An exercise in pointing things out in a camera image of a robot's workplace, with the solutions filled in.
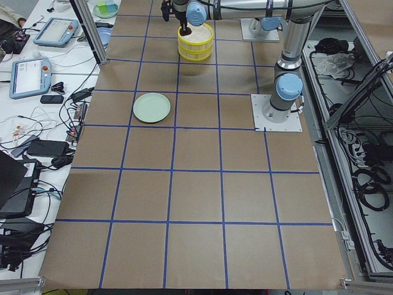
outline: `plastic bag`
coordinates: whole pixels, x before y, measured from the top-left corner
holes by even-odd
[[[316,71],[319,75],[329,75],[334,79],[345,78],[348,76],[349,69],[355,62],[353,54],[337,53],[327,55],[317,66]]]

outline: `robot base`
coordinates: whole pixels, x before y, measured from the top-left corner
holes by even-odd
[[[249,30],[250,22],[252,18],[242,18],[241,22],[241,32],[243,34],[243,41],[251,41],[251,42],[270,42],[270,43],[279,43],[280,38],[278,36],[278,32],[276,29],[266,33],[266,35],[255,35],[252,34]]]
[[[268,132],[302,132],[302,125],[300,123],[299,114],[293,112],[290,114],[288,119],[283,123],[274,123],[265,118],[262,114],[262,108],[267,101],[269,101],[271,95],[260,95],[252,94],[252,113],[254,115],[254,125],[256,131],[268,131]]]

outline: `blue joint cap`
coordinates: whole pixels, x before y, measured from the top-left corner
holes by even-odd
[[[264,17],[261,21],[262,29],[265,31],[273,31],[281,23],[281,17]]]
[[[302,80],[295,74],[282,75],[276,84],[277,94],[286,101],[296,100],[303,89]]]
[[[201,26],[207,19],[206,11],[199,2],[190,2],[185,13],[188,22],[193,26]]]

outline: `white plate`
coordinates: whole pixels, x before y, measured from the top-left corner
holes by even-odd
[[[171,110],[171,103],[162,94],[147,93],[139,97],[134,104],[134,115],[146,123],[163,120]]]

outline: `person's sleeve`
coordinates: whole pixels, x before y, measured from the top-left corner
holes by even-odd
[[[20,14],[16,13],[15,11],[13,11],[10,7],[4,5],[4,4],[0,4],[0,9],[7,15],[9,15],[13,20],[15,20],[16,23],[19,24],[20,20],[24,20],[26,21],[26,18],[21,16]]]

